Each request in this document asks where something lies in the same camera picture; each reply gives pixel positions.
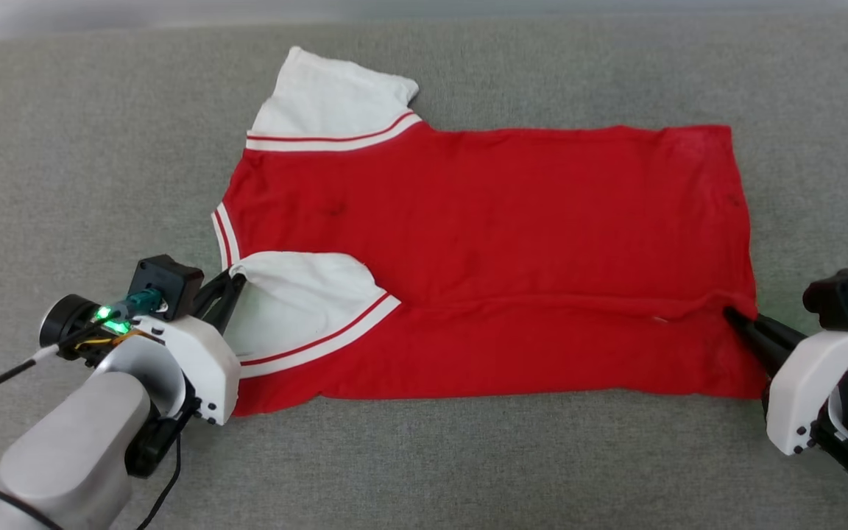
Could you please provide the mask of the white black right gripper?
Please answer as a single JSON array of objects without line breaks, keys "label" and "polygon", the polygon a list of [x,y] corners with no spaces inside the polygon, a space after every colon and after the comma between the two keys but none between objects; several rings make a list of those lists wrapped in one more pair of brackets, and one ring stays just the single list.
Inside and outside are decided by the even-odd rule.
[{"label": "white black right gripper", "polygon": [[768,377],[766,433],[785,455],[809,442],[826,451],[837,442],[848,451],[848,332],[808,338],[764,314],[750,319],[727,306],[724,318]]}]

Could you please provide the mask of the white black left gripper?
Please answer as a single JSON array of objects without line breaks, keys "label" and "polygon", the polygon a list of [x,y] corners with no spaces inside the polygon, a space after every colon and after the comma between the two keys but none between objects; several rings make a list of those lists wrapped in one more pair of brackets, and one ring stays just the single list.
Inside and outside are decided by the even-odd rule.
[{"label": "white black left gripper", "polygon": [[131,476],[151,476],[191,418],[224,425],[232,415],[240,362],[223,335],[247,281],[222,271],[196,293],[191,315],[174,321],[127,317],[122,301],[99,305],[76,294],[44,316],[41,347],[58,345],[61,358],[84,359],[97,375],[127,373],[148,393],[150,412],[125,452]]}]

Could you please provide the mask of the red and white sports shirt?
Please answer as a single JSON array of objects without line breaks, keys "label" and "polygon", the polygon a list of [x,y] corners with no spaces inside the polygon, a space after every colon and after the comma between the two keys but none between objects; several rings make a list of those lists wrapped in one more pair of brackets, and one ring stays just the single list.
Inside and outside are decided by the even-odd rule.
[{"label": "red and white sports shirt", "polygon": [[238,417],[317,397],[760,396],[732,131],[435,130],[414,80],[292,47],[212,214]]}]

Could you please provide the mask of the grey fabric sofa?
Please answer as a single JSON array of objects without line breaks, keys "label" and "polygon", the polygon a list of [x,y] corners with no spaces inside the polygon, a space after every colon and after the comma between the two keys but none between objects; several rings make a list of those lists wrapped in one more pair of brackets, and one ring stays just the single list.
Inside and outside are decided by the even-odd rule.
[{"label": "grey fabric sofa", "polygon": [[[210,222],[292,45],[420,84],[444,130],[729,124],[763,313],[848,267],[848,9],[118,30],[0,41],[0,373]],[[757,400],[313,400],[192,422],[157,530],[848,530],[848,477]]]}]

